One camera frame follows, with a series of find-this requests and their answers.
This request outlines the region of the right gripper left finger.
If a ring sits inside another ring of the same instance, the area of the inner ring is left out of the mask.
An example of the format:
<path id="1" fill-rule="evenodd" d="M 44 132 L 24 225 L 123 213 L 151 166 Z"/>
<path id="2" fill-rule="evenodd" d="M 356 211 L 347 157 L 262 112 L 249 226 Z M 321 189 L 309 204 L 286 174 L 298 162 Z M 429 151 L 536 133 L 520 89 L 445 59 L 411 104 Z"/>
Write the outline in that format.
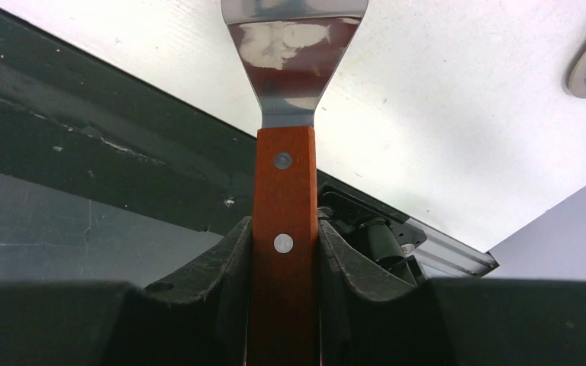
<path id="1" fill-rule="evenodd" d="M 146 287 L 0 282 L 0 365 L 242 365 L 252 220 Z"/>

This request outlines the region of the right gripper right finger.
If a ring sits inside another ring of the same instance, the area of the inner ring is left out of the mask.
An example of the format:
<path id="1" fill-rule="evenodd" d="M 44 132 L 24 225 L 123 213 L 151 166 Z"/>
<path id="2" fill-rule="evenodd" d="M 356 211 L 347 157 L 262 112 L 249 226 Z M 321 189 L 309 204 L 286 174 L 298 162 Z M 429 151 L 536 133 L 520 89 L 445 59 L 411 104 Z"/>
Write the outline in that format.
<path id="1" fill-rule="evenodd" d="M 325 365 L 586 365 L 586 282 L 412 286 L 320 223 Z"/>

